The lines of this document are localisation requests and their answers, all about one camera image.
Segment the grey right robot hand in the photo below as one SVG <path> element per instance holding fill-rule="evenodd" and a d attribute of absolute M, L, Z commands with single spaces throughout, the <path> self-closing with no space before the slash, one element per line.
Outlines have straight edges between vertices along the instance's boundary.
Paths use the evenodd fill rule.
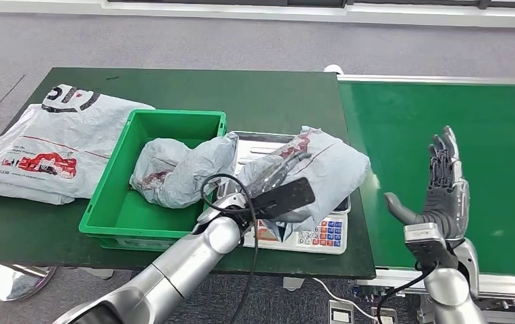
<path fill-rule="evenodd" d="M 404 225 L 436 223 L 446 240 L 461 240 L 468 228 L 470 190 L 450 126 L 445 126 L 440 135 L 433 135 L 428 149 L 429 183 L 422 211 L 408 209 L 392 192 L 384 194 L 387 209 Z"/>

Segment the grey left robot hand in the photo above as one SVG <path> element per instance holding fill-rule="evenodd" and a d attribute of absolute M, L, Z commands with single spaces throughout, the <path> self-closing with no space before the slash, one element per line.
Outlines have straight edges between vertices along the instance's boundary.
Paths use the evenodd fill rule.
<path fill-rule="evenodd" d="M 249 185 L 249 193 L 251 198 L 255 198 L 265 192 L 268 192 L 274 188 L 282 185 L 285 181 L 289 172 L 302 160 L 312 157 L 311 153 L 298 151 L 297 153 L 291 153 L 288 157 L 282 158 L 280 156 L 274 156 L 279 162 L 275 162 L 272 166 L 268 166 L 262 171 L 257 179 Z"/>

